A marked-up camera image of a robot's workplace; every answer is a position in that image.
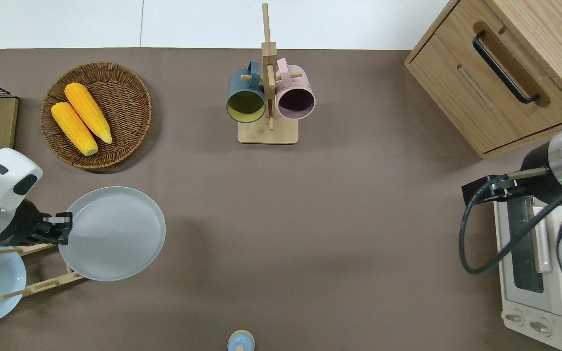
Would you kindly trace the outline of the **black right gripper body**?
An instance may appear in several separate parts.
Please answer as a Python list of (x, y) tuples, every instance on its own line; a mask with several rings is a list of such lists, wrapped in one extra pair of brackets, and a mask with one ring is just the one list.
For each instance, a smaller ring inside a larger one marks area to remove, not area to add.
[(472, 200), (475, 204), (487, 202), (507, 202), (516, 198), (529, 197), (530, 193), (518, 181), (506, 175), (487, 175), (470, 182), (461, 188), (465, 205)]

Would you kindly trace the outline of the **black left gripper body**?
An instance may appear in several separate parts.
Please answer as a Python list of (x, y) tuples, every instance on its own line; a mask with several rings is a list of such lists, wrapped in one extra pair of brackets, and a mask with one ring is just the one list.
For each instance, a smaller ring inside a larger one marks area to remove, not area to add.
[(42, 219), (30, 231), (26, 238), (28, 245), (58, 244), (58, 225), (50, 221), (50, 214), (41, 213)]

